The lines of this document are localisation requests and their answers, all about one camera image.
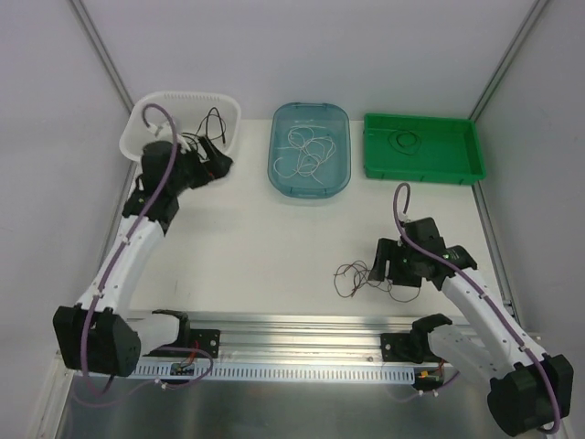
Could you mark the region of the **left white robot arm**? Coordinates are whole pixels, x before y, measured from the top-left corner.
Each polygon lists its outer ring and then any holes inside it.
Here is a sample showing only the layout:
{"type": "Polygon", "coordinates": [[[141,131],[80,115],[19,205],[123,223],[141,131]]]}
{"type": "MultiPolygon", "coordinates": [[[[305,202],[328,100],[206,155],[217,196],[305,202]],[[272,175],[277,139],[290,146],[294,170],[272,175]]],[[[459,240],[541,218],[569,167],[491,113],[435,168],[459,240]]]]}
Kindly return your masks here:
{"type": "Polygon", "coordinates": [[[110,253],[77,303],[60,306],[53,316],[67,368],[128,377],[142,356],[159,350],[182,356],[190,350],[186,313],[156,309],[129,323],[129,305],[151,253],[179,211],[179,196],[225,177],[232,164],[206,136],[190,138],[185,148],[169,141],[144,146],[141,172],[110,253]]]}

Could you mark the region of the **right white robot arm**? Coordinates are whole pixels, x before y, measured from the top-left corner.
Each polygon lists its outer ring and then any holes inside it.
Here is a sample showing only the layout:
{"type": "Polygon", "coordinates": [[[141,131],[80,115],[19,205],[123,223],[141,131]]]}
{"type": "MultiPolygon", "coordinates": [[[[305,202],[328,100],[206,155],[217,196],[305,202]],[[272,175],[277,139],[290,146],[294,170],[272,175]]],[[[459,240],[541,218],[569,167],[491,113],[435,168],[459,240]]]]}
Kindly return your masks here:
{"type": "Polygon", "coordinates": [[[405,334],[381,337],[385,357],[421,364],[443,359],[486,394],[500,429],[512,436],[531,430],[556,434],[570,412],[574,369],[563,355],[546,352],[493,298],[477,263],[460,245],[449,247],[432,218],[399,223],[399,240],[378,240],[374,282],[434,285],[463,314],[477,341],[453,321],[434,314],[405,334]]]}

